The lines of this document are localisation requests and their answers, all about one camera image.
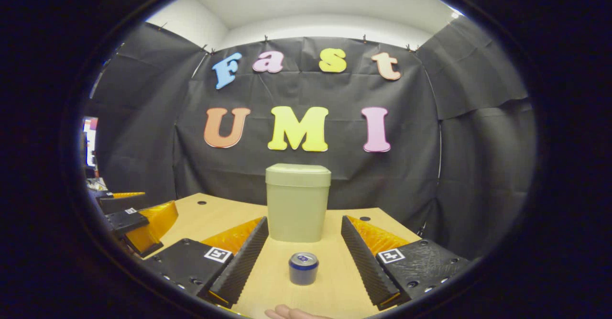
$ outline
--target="wooden table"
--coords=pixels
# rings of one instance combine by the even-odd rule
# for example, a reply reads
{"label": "wooden table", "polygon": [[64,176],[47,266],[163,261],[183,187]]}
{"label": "wooden table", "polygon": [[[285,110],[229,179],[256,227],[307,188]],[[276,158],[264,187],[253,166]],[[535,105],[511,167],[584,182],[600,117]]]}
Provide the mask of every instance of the wooden table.
{"label": "wooden table", "polygon": [[[162,237],[164,247],[182,238],[204,240],[219,232],[261,216],[267,207],[230,201],[197,193],[176,201],[179,217]],[[367,216],[374,226],[409,242],[419,236],[392,219],[379,208],[328,210],[323,238],[316,243],[282,242],[268,238],[238,304],[232,310],[252,319],[267,319],[264,311],[278,304],[334,319],[359,319],[379,313],[372,305],[357,267],[340,234],[343,215]],[[289,281],[289,257],[296,252],[312,252],[319,259],[317,280],[310,286],[295,286]]]}

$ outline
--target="white ceiling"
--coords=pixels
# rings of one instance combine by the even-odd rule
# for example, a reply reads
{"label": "white ceiling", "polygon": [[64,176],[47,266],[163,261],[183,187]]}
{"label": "white ceiling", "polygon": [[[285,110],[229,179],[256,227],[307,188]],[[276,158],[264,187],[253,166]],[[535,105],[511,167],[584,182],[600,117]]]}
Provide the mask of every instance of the white ceiling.
{"label": "white ceiling", "polygon": [[453,11],[439,0],[197,0],[228,29],[298,14],[350,14],[403,23],[435,34]]}

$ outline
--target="green plastic container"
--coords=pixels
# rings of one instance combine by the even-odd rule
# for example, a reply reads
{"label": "green plastic container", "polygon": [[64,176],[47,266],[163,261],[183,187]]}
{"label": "green plastic container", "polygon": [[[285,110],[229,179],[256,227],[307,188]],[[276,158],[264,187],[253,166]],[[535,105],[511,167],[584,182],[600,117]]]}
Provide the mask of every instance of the green plastic container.
{"label": "green plastic container", "polygon": [[323,166],[275,164],[266,169],[268,227],[280,241],[321,240],[332,173]]}

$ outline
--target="soda can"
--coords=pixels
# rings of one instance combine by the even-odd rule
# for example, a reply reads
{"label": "soda can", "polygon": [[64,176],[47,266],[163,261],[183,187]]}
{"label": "soda can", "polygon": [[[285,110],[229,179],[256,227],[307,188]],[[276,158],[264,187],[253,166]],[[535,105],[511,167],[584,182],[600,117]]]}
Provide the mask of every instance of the soda can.
{"label": "soda can", "polygon": [[298,252],[289,258],[289,278],[291,283],[298,286],[313,284],[318,269],[319,260],[312,253]]}

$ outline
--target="finger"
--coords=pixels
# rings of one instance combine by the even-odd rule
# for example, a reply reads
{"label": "finger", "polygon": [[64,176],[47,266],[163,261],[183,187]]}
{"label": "finger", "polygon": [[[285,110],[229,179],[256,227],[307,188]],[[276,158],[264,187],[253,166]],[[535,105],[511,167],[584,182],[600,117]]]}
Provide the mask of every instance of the finger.
{"label": "finger", "polygon": [[289,310],[289,318],[290,319],[331,319],[328,317],[320,317],[319,315],[312,315],[310,313],[306,313],[303,310],[294,308]]}
{"label": "finger", "polygon": [[289,317],[283,317],[282,315],[278,314],[277,312],[274,312],[271,309],[265,310],[264,313],[266,313],[267,317],[271,319],[289,319]]}
{"label": "finger", "polygon": [[274,308],[274,312],[277,312],[278,314],[280,314],[282,317],[289,319],[289,311],[291,310],[291,308],[289,308],[287,305],[278,305]]}

